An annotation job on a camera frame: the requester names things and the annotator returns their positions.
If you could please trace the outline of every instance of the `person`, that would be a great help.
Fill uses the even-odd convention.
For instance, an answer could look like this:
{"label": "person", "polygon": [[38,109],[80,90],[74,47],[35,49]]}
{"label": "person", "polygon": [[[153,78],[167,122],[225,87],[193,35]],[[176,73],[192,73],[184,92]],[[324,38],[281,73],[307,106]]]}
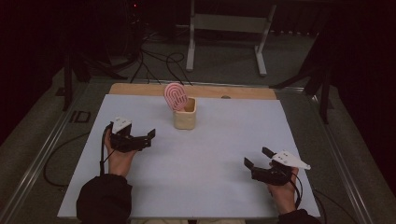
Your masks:
{"label": "person", "polygon": [[[107,154],[111,154],[108,157],[108,174],[96,176],[88,181],[78,195],[77,217],[83,224],[125,224],[131,215],[132,186],[127,183],[125,177],[129,173],[137,150],[125,153],[114,150],[110,144],[110,132],[107,130],[105,136]],[[295,183],[298,169],[292,168],[292,171],[292,181]],[[279,213],[278,224],[320,223],[304,209],[296,209],[295,190],[291,183],[284,186],[267,185],[267,188],[276,203]],[[187,220],[180,220],[178,223],[187,223]]]}

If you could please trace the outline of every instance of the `pink lollipop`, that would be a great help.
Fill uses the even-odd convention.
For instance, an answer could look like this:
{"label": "pink lollipop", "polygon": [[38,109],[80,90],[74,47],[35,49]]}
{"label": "pink lollipop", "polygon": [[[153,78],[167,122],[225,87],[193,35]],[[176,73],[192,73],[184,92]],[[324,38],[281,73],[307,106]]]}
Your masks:
{"label": "pink lollipop", "polygon": [[189,98],[187,97],[184,87],[178,83],[170,83],[165,87],[163,96],[165,97],[166,103],[172,110],[181,111],[184,110]]}

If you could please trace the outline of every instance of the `beige cup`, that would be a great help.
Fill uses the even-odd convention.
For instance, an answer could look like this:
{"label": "beige cup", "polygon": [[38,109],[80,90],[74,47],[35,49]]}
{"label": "beige cup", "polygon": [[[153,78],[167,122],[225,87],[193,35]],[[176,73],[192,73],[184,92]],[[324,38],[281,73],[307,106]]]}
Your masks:
{"label": "beige cup", "polygon": [[184,106],[185,111],[174,111],[174,126],[177,129],[191,130],[195,128],[197,101],[189,97]]}

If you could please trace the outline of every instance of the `white board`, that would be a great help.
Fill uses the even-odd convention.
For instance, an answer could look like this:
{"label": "white board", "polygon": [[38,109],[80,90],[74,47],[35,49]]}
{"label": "white board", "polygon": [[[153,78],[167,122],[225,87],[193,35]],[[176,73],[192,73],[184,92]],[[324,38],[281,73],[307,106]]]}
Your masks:
{"label": "white board", "polygon": [[[262,147],[274,152],[287,150],[299,157],[281,103],[196,99],[196,124],[188,131],[174,128],[172,111],[161,96],[107,95],[58,217],[76,217],[79,191],[99,175],[102,134],[116,116],[132,120],[133,136],[147,135],[156,129],[152,146],[134,156],[127,176],[133,185],[131,217],[277,217],[265,184],[250,178],[244,158],[256,166],[270,168],[270,159],[262,154]],[[299,177],[304,188],[300,208],[319,217],[304,170],[300,170]]]}

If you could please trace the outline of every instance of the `sleeve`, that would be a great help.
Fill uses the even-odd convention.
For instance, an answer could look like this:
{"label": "sleeve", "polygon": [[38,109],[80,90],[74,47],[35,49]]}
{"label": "sleeve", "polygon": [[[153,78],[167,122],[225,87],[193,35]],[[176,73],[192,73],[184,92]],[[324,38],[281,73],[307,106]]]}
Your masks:
{"label": "sleeve", "polygon": [[279,216],[278,224],[320,224],[315,217],[308,215],[304,209],[299,209]]}
{"label": "sleeve", "polygon": [[87,182],[78,195],[77,217],[84,224],[125,224],[131,215],[132,186],[120,175],[101,175]]}

